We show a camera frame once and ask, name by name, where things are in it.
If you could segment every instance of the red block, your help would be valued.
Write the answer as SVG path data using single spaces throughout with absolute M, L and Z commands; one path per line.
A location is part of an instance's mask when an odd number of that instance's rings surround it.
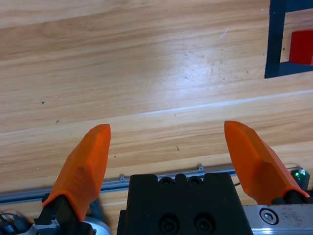
M 313 29 L 292 33 L 289 61 L 313 65 Z

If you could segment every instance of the screw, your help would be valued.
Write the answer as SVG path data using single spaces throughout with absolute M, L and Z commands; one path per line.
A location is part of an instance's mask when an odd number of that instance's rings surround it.
M 278 217 L 276 213 L 269 209 L 261 209 L 260 210 L 260 217 L 263 219 L 264 222 L 275 225 L 278 223 Z
M 202 164 L 198 164 L 197 168 L 198 168 L 199 173 L 204 172 L 204 168 Z

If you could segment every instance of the aluminum rail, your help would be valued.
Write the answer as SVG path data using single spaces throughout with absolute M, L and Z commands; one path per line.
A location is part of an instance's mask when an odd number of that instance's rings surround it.
M 165 176 L 174 179 L 175 176 L 180 173 L 186 175 L 187 178 L 192 176 L 198 176 L 200 178 L 203 178 L 206 173 L 217 173 L 217 172 L 218 173 L 226 172 L 229 173 L 230 175 L 236 175 L 235 169 L 232 164 L 206 166 L 206 167 L 203 167 L 201 164 L 199 164 L 195 169 L 163 172 L 157 173 L 155 175 L 159 180 Z M 129 181 L 130 176 L 125 176 L 124 174 L 122 174 L 119 178 L 105 179 L 102 183 L 100 192 L 104 193 L 128 190 Z M 45 188 L 1 194 L 0 205 L 40 201 L 45 196 L 45 194 L 50 193 L 51 190 L 52 190 L 51 188 Z

